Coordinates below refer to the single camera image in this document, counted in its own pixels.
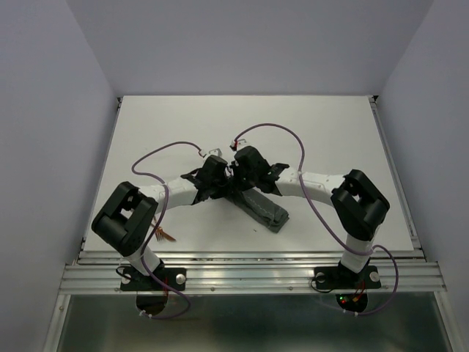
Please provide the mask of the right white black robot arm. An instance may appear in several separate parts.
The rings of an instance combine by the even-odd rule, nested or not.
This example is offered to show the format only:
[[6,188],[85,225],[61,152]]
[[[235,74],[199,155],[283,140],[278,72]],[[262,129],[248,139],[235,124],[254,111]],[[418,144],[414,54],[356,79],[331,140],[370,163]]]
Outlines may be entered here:
[[301,197],[313,206],[331,206],[347,234],[334,238],[344,248],[336,269],[338,280],[353,286],[365,277],[377,229],[384,222],[390,203],[364,172],[353,169],[344,176],[303,172],[287,164],[269,164],[252,146],[234,154],[235,180],[279,197]]

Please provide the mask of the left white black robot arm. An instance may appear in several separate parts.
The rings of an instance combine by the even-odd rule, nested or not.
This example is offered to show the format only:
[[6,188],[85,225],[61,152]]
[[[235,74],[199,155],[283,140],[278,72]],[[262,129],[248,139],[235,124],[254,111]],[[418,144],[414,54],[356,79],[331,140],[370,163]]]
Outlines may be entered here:
[[186,270],[166,268],[148,241],[160,226],[157,216],[167,210],[221,198],[228,190],[227,161],[205,158],[201,168],[167,184],[137,187],[120,183],[92,221],[92,231],[129,262],[120,266],[124,291],[183,291]]

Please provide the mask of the grey cloth napkin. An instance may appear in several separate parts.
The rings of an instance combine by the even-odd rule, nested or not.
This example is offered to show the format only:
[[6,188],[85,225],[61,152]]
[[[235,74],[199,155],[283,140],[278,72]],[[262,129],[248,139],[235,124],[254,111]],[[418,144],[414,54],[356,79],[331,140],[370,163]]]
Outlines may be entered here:
[[278,233],[289,221],[286,209],[253,188],[246,191],[232,191],[226,198],[273,233]]

